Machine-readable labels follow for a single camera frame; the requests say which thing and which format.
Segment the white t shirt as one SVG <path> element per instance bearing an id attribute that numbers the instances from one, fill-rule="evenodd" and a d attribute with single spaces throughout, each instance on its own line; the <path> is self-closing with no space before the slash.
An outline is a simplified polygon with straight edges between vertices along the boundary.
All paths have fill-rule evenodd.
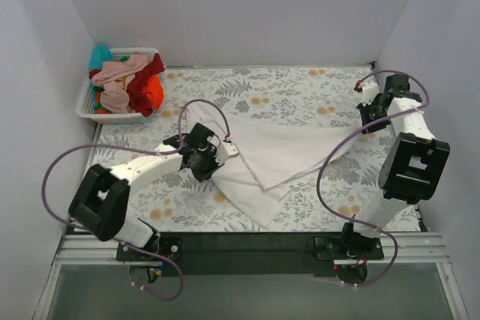
<path id="1" fill-rule="evenodd" d="M 187 107 L 186 121 L 188 129 L 200 123 L 220 138 L 232 135 L 239 154 L 211 179 L 237 209 L 262 227 L 281 211 L 290 182 L 318 170 L 332 150 L 357 129 L 222 116 L 213 106 L 200 102 Z"/>

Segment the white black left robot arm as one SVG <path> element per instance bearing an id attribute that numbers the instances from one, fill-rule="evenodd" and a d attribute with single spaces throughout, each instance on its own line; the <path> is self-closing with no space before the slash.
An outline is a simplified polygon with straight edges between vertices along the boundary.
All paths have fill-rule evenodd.
<path id="1" fill-rule="evenodd" d="M 147 222 L 128 214 L 130 196 L 183 169 L 189 169 L 198 181 L 208 180 L 238 154 L 229 139 L 220 140 L 212 130 L 196 123 L 189 133 L 165 139 L 153 155 L 109 168 L 100 164 L 90 167 L 68 212 L 98 240 L 131 244 L 141 259 L 153 259 L 161 252 L 161 234 Z"/>

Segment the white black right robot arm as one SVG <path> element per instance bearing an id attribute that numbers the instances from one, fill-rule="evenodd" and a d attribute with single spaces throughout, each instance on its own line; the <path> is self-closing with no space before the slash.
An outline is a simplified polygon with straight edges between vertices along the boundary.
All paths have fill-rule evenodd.
<path id="1" fill-rule="evenodd" d="M 368 256 L 380 247 L 380 232 L 409 206 L 429 200 L 450 154 L 448 143 L 430 132 L 420 110 L 427 99 L 410 89 L 410 78 L 394 73 L 384 88 L 357 82 L 357 106 L 365 134 L 391 126 L 395 140 L 378 175 L 379 192 L 346 223 L 340 251 L 348 258 Z"/>

